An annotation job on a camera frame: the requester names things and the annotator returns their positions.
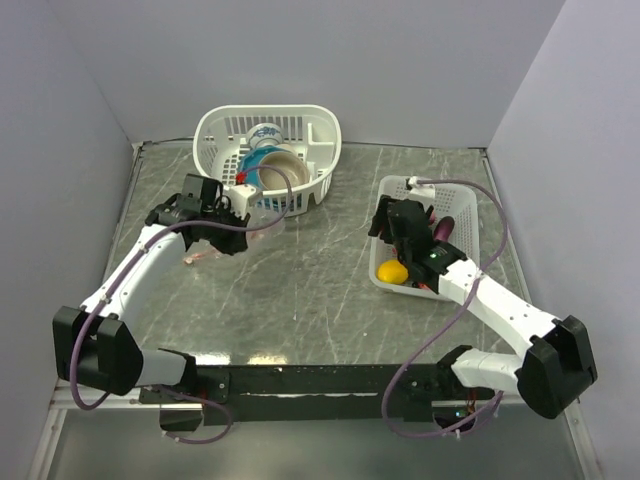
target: gray wall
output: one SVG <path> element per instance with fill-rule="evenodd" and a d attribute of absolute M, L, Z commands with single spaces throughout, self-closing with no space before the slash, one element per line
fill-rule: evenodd
<path fill-rule="evenodd" d="M 49 5 L 0 14 L 0 478 L 24 478 L 55 383 L 51 319 L 97 286 L 131 147 Z"/>
<path fill-rule="evenodd" d="M 569 0 L 489 149 L 534 299 L 590 328 L 607 478 L 640 478 L 640 3 Z"/>
<path fill-rule="evenodd" d="M 133 141 L 318 103 L 350 141 L 487 146 L 564 0 L 50 0 Z"/>

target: purple vegetable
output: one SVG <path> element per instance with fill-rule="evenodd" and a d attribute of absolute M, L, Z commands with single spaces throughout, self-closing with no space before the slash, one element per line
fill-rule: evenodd
<path fill-rule="evenodd" d="M 453 227 L 456 226 L 456 221 L 453 217 L 442 217 L 436 228 L 433 229 L 433 238 L 434 240 L 439 240 L 441 242 L 449 241 L 449 236 L 451 232 L 453 232 Z"/>

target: marble surface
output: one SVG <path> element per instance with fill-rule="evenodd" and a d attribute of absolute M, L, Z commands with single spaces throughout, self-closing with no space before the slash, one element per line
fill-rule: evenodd
<path fill-rule="evenodd" d="M 196 172 L 190 144 L 145 147 L 113 262 L 132 247 L 147 212 Z M 286 220 L 258 252 L 176 264 L 161 279 L 134 325 L 146 348 L 199 356 L 200 363 L 396 363 L 433 335 L 455 309 L 384 292 L 368 276 L 367 230 L 386 175 L 461 178 L 491 188 L 482 152 L 345 145 L 324 202 Z M 481 260 L 499 243 L 500 220 L 478 193 Z M 505 252 L 489 274 L 521 293 Z M 466 314 L 421 357 L 432 362 L 457 345 L 508 352 Z"/>

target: beige bowl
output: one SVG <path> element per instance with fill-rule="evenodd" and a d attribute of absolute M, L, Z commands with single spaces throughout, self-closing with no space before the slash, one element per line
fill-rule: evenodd
<path fill-rule="evenodd" d="M 291 188 L 299 187 L 311 180 L 309 169 L 297 155 L 291 152 L 271 152 L 264 156 L 260 165 L 279 168 L 291 182 Z M 284 179 L 273 170 L 258 170 L 258 180 L 265 190 L 283 190 L 287 188 Z"/>

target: metal frame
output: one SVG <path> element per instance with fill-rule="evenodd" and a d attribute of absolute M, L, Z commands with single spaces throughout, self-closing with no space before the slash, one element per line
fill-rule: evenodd
<path fill-rule="evenodd" d="M 108 276 L 109 268 L 113 262 L 113 257 L 115 255 L 115 246 L 120 238 L 120 234 L 122 231 L 124 218 L 126 216 L 129 203 L 131 202 L 131 197 L 133 196 L 133 191 L 137 183 L 138 176 L 140 174 L 140 169 L 142 163 L 144 161 L 144 148 L 148 145 L 155 145 L 158 143 L 164 142 L 142 142 L 133 145 L 133 167 L 131 170 L 131 176 L 129 179 L 129 189 L 127 191 L 127 195 L 125 197 L 125 201 L 123 204 L 122 213 L 116 225 L 116 230 L 113 236 L 113 241 L 111 245 L 111 249 L 109 252 L 109 257 L 107 260 L 105 274 L 103 280 Z M 188 144 L 189 142 L 185 139 L 184 141 L 171 141 L 171 144 L 182 145 Z M 496 188 L 495 179 L 490 167 L 490 160 L 487 154 L 486 149 L 480 149 L 482 151 L 482 162 L 485 167 L 485 171 L 487 173 L 487 177 L 489 178 L 489 182 L 491 184 L 491 188 L 500 201 L 500 197 L 498 194 L 498 190 Z M 520 284 L 520 288 L 523 293 L 523 298 L 527 301 L 531 301 L 531 297 L 529 294 L 529 290 L 527 288 L 526 280 L 524 277 L 524 272 L 522 271 L 522 266 L 518 259 L 517 250 L 513 243 L 513 239 L 509 236 L 509 249 L 514 259 L 514 266 L 516 269 L 516 273 L 518 276 L 518 282 Z M 89 388 L 81 388 L 80 393 L 82 397 L 87 401 L 97 400 L 102 392 L 97 390 L 89 389 Z M 109 409 L 109 410 L 129 410 L 129 409 L 158 409 L 157 405 L 154 404 L 141 404 L 139 401 L 140 390 L 135 389 L 132 390 L 129 394 L 124 397 L 109 397 L 100 408 Z M 478 401 L 479 405 L 482 405 L 486 402 Z M 524 402 L 521 398 L 517 396 L 505 396 L 505 398 L 501 402 L 503 405 L 524 405 Z M 576 448 L 576 456 L 582 468 L 583 476 L 586 480 L 604 480 L 603 473 L 598 465 L 597 457 L 595 454 L 595 450 L 593 448 L 593 444 L 591 442 L 591 437 L 589 435 L 587 425 L 582 416 L 582 411 L 579 406 L 580 400 L 569 406 L 565 412 L 565 418 L 567 420 L 567 424 L 569 427 L 569 432 L 571 434 L 574 446 Z M 465 404 L 464 401 L 434 401 L 432 406 L 434 408 L 451 408 L 451 407 L 460 407 Z M 38 448 L 36 450 L 36 454 L 34 456 L 31 470 L 29 472 L 29 479 L 33 480 L 45 480 L 47 475 L 49 474 L 49 469 L 51 467 L 51 463 L 53 461 L 56 447 L 60 438 L 60 433 L 64 424 L 64 419 L 66 417 L 66 412 L 69 409 L 77 408 L 73 402 L 71 397 L 71 392 L 69 390 L 67 382 L 59 381 L 54 392 L 53 397 L 50 404 L 49 414 L 44 426 L 44 430 L 42 436 L 40 438 L 40 443 L 38 444 Z M 163 405 L 163 409 L 178 409 L 178 410 L 186 410 L 186 409 L 200 409 L 200 405 L 192 404 L 167 404 Z"/>

